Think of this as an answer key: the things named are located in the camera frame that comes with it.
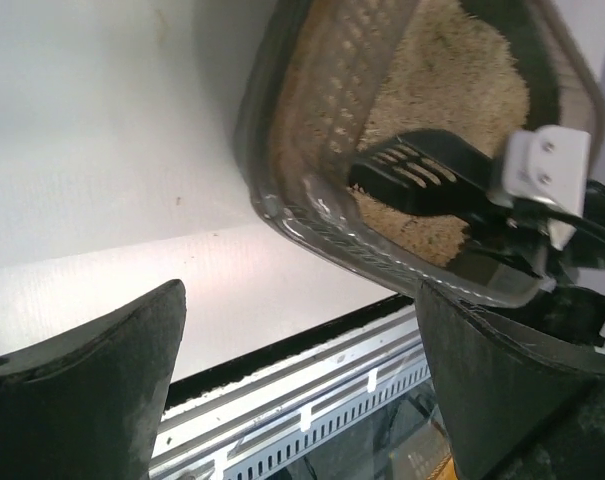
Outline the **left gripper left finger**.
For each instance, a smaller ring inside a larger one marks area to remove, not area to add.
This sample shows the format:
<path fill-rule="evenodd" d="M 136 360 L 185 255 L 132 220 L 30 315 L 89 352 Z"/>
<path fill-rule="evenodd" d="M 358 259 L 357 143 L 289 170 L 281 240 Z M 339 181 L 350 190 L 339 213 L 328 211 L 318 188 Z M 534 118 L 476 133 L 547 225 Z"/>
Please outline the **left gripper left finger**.
<path fill-rule="evenodd" d="M 146 479 L 186 320 L 170 280 L 0 356 L 0 479 Z"/>

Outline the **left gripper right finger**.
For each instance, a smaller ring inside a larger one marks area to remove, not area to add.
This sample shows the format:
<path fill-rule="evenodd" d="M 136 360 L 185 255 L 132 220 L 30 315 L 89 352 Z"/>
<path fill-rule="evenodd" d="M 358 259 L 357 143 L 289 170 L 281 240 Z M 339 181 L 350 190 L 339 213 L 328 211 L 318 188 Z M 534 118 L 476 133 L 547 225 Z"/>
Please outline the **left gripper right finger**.
<path fill-rule="evenodd" d="M 605 479 L 605 354 L 424 282 L 415 306 L 460 479 Z"/>

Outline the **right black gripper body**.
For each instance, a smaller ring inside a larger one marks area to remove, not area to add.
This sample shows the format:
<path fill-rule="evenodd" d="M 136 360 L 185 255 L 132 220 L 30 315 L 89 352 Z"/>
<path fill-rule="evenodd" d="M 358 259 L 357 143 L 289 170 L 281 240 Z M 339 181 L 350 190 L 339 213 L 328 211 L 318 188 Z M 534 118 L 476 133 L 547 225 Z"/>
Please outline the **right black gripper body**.
<path fill-rule="evenodd" d="M 580 268 L 605 270 L 605 185 L 586 184 L 583 214 L 517 200 L 504 225 L 471 225 L 471 248 L 536 280 L 549 280 L 517 308 L 489 310 L 565 342 L 602 347 L 605 294 L 576 283 Z"/>

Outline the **black slotted litter scoop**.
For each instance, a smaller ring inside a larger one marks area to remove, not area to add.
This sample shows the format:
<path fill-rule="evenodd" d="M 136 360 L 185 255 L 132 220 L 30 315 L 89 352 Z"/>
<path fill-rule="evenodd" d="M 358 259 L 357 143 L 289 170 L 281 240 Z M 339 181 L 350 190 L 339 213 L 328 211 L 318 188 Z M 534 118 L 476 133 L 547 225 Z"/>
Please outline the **black slotted litter scoop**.
<path fill-rule="evenodd" d="M 458 135 L 418 129 L 355 154 L 348 185 L 412 216 L 504 225 L 508 210 L 488 198 L 492 174 L 493 160 Z"/>

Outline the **brown translucent litter box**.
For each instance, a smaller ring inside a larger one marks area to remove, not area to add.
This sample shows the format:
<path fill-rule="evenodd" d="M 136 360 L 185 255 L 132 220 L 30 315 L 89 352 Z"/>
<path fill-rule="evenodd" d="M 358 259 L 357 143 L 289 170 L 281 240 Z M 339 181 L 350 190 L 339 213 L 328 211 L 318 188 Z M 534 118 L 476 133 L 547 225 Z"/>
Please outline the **brown translucent litter box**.
<path fill-rule="evenodd" d="M 256 212 L 290 241 L 413 295 L 423 280 L 516 308 L 536 280 L 471 248 L 471 224 L 417 217 L 348 185 L 355 154 L 418 129 L 493 160 L 518 130 L 591 134 L 605 100 L 550 1 L 280 1 L 241 103 L 234 147 Z"/>

